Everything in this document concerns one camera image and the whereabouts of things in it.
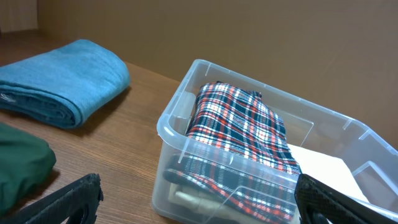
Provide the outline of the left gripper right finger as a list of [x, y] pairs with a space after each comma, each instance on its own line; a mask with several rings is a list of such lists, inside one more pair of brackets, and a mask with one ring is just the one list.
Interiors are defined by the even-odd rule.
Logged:
[[303, 224], [397, 224], [397, 215], [357, 201], [307, 174], [299, 175], [294, 196]]

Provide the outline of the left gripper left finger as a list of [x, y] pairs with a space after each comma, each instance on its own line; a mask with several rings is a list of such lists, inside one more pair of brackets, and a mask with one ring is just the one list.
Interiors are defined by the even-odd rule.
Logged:
[[94, 224], [103, 201], [98, 174], [84, 177], [3, 218], [1, 224]]

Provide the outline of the plaid shirt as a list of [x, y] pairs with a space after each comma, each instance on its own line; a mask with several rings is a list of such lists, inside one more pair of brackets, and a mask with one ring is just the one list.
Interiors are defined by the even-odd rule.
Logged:
[[164, 170], [169, 200], [200, 215], [237, 223], [290, 223], [294, 191], [254, 175], [254, 164], [297, 176], [283, 119], [259, 92], [207, 83], [195, 100], [187, 137], [217, 148], [214, 154], [174, 154]]

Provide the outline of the cream cloth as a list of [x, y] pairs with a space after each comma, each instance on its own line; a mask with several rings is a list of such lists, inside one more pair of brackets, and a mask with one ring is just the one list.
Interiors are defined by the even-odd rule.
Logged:
[[[350, 197], [366, 201], [345, 162], [290, 145], [301, 171]], [[164, 170], [168, 200], [191, 212], [236, 223], [298, 223], [293, 187], [254, 177], [208, 159], [174, 155]]]

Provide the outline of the clear plastic storage container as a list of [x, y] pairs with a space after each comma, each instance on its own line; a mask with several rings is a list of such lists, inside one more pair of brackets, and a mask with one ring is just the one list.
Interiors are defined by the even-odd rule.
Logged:
[[[170, 182], [163, 176], [174, 154], [214, 154], [218, 151], [216, 147], [186, 135], [195, 114], [195, 100], [200, 88], [215, 82], [259, 92], [262, 102], [283, 119], [288, 147], [294, 145], [342, 159], [367, 200], [351, 198], [397, 215], [397, 150], [371, 128], [336, 111], [200, 59], [192, 63], [157, 122], [162, 149], [152, 207], [159, 215], [183, 223], [236, 223], [199, 215], [169, 202]], [[256, 177], [293, 187], [295, 193], [299, 175], [261, 167], [258, 163], [254, 168]]]

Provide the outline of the dark green garment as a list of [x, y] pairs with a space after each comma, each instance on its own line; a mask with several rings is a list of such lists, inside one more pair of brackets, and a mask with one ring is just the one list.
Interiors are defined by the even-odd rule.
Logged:
[[41, 185], [56, 157], [47, 141], [1, 124], [1, 215]]

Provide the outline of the folded blue towel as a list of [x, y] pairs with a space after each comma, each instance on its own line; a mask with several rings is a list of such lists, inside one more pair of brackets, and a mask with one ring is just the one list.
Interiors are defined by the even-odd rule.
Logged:
[[130, 81], [116, 54], [80, 39], [2, 66], [1, 108], [58, 128], [77, 128]]

